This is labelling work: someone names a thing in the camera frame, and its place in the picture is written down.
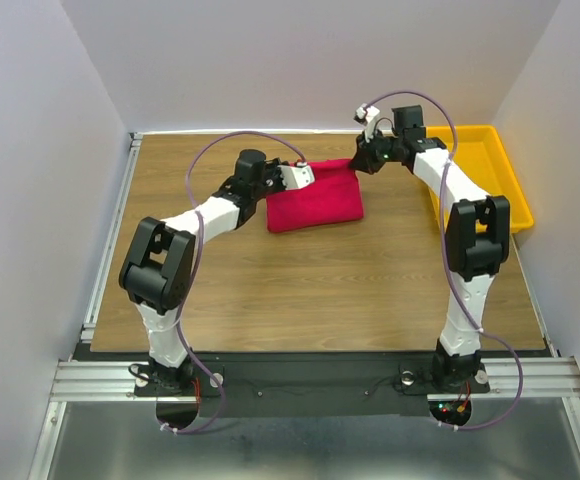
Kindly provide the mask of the yellow plastic bin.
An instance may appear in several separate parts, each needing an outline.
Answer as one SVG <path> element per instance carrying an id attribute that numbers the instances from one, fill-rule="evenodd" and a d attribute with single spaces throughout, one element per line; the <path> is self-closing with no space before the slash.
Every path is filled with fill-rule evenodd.
<path id="1" fill-rule="evenodd" d="M 531 229 L 534 217 L 496 128 L 459 125 L 455 162 L 478 186 L 492 195 L 505 195 L 511 205 L 510 232 Z"/>

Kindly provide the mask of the red t shirt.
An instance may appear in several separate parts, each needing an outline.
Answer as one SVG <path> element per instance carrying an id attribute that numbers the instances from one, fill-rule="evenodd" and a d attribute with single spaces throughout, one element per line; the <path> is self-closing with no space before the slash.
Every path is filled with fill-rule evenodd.
<path id="1" fill-rule="evenodd" d="M 361 220 L 364 206 L 350 159 L 309 162 L 315 181 L 309 186 L 269 196 L 266 226 L 270 233 Z"/>

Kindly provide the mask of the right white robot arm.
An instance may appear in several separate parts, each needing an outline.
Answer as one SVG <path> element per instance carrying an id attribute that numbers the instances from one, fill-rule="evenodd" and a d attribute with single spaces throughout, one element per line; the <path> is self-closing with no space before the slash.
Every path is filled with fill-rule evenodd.
<path id="1" fill-rule="evenodd" d="M 390 135 L 380 131 L 380 111 L 374 106 L 361 105 L 354 118 L 363 131 L 352 169 L 375 174 L 385 163 L 397 162 L 438 197 L 450 297 L 430 378 L 436 387 L 452 390 L 480 369 L 487 295 L 509 257 L 510 203 L 479 187 L 451 159 L 446 145 L 428 135 L 421 106 L 394 109 Z"/>

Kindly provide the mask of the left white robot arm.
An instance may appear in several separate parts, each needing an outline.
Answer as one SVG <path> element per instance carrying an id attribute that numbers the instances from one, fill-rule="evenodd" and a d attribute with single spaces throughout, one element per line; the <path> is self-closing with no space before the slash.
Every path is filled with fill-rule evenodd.
<path id="1" fill-rule="evenodd" d="M 312 181 L 301 163 L 269 160 L 259 150 L 246 149 L 233 174 L 199 206 L 168 219 L 139 222 L 119 274 L 119 285 L 137 308 L 149 342 L 148 365 L 131 369 L 137 381 L 172 394 L 193 384 L 194 367 L 180 339 L 180 324 L 198 254 L 208 241 L 243 226 L 259 201 Z"/>

